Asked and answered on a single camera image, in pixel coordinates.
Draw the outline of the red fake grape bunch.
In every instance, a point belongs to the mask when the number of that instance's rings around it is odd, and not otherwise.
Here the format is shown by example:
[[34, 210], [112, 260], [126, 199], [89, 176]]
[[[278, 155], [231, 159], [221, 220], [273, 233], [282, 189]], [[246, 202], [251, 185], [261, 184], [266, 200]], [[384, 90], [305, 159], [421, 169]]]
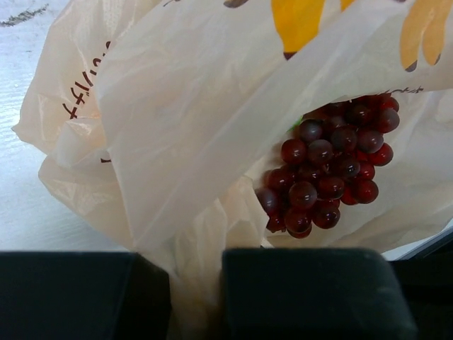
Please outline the red fake grape bunch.
[[281, 165], [266, 171], [256, 190], [267, 230], [303, 239], [313, 227], [334, 228], [341, 205], [374, 202], [376, 169], [394, 157], [384, 136], [399, 126], [398, 112], [398, 101], [382, 93], [305, 114], [281, 144]]

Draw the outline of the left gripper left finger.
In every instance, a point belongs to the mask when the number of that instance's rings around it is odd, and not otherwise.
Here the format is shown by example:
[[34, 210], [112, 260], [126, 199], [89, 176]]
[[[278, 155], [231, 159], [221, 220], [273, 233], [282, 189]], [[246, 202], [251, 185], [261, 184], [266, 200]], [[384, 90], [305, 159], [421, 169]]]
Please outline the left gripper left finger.
[[168, 275], [130, 252], [3, 251], [2, 339], [165, 339]]

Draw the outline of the translucent banana print plastic bag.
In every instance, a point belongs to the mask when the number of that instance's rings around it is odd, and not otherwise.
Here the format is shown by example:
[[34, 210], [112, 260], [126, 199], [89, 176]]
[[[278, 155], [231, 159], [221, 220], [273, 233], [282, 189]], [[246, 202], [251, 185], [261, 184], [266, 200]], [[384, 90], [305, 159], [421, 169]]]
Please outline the translucent banana print plastic bag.
[[[401, 122], [378, 198], [304, 240], [253, 189], [328, 103], [389, 92]], [[170, 339], [209, 339], [236, 247], [385, 252], [452, 219], [451, 1], [70, 1], [14, 132], [48, 191], [169, 274]]]

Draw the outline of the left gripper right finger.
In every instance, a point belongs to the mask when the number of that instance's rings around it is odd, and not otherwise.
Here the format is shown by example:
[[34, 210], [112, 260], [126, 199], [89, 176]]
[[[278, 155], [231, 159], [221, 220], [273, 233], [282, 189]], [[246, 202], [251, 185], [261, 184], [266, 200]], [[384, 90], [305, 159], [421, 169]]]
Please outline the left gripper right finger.
[[230, 339], [416, 339], [391, 265], [365, 249], [233, 249], [222, 257]]

